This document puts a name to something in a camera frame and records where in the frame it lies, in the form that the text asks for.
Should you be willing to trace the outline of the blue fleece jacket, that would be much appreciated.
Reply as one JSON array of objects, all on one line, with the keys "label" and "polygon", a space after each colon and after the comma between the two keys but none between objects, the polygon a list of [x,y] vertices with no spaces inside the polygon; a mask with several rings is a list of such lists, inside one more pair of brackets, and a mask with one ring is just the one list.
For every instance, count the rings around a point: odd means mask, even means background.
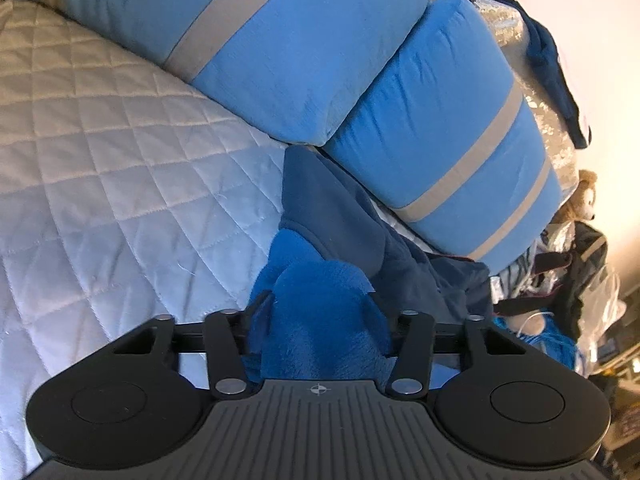
[{"label": "blue fleece jacket", "polygon": [[397,313],[460,324],[492,312],[488,267],[424,252],[376,212],[347,172],[308,148],[284,152],[282,218],[250,294],[272,291],[262,380],[373,379],[394,365],[364,325],[377,292]]}]

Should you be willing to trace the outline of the bright blue knitted cloth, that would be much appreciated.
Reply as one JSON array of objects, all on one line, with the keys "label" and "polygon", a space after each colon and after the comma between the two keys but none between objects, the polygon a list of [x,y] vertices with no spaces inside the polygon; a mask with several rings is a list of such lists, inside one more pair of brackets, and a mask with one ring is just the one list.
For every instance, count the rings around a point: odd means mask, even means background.
[{"label": "bright blue knitted cloth", "polygon": [[578,349],[576,342],[556,326],[551,312],[534,311],[514,316],[496,316],[494,323],[582,377],[588,376],[585,355]]}]

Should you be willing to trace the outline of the white quilted bedspread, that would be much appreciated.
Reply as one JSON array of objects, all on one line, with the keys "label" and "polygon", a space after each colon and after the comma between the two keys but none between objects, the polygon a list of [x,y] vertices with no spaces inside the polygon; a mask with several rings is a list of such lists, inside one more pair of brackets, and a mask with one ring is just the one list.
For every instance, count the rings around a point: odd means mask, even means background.
[{"label": "white quilted bedspread", "polygon": [[281,217],[284,145],[91,30],[1,1],[1,474],[26,404],[149,318],[241,309]]}]

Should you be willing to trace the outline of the blue striped pillow right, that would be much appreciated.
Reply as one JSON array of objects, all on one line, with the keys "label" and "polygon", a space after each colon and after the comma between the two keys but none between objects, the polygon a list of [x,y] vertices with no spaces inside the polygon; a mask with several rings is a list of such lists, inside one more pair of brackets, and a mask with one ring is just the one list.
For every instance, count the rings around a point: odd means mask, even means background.
[{"label": "blue striped pillow right", "polygon": [[520,85],[469,0],[435,0],[326,152],[424,242],[499,271],[561,188]]}]

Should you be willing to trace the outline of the blue striped pillow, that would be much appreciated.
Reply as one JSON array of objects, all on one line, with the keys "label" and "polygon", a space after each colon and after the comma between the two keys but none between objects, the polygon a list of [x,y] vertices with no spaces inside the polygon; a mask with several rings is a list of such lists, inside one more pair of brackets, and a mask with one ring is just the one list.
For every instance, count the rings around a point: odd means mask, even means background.
[{"label": "blue striped pillow", "polygon": [[326,152],[424,242],[499,271],[561,188],[520,85],[469,0],[435,0]]},{"label": "blue striped pillow", "polygon": [[35,0],[288,143],[325,144],[430,0]]}]

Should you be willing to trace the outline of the plush teddy bear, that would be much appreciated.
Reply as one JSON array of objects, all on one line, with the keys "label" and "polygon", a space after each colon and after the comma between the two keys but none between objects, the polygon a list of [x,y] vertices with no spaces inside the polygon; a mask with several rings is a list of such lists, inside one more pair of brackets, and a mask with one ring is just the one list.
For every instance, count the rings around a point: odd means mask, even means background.
[{"label": "plush teddy bear", "polygon": [[552,223],[592,221],[596,218],[598,176],[593,171],[581,169],[578,172],[578,177],[579,182],[576,190],[553,216]]}]

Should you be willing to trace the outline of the blue striped pillow left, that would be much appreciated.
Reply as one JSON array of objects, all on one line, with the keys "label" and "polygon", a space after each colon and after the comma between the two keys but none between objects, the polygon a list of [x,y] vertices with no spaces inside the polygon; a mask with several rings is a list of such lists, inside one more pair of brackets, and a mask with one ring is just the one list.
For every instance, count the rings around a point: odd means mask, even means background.
[{"label": "blue striped pillow left", "polygon": [[35,0],[288,143],[325,144],[430,0]]}]

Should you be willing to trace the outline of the dark navy garment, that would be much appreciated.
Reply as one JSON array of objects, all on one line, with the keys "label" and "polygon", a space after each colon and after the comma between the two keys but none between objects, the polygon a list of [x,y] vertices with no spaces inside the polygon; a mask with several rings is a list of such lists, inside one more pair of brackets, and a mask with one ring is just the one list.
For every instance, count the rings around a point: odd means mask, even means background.
[{"label": "dark navy garment", "polygon": [[566,81],[558,47],[547,27],[532,18],[516,0],[494,0],[518,11],[528,32],[526,60],[538,84],[547,92],[555,111],[563,119],[576,150],[591,143],[588,125],[583,125],[580,110]]}]

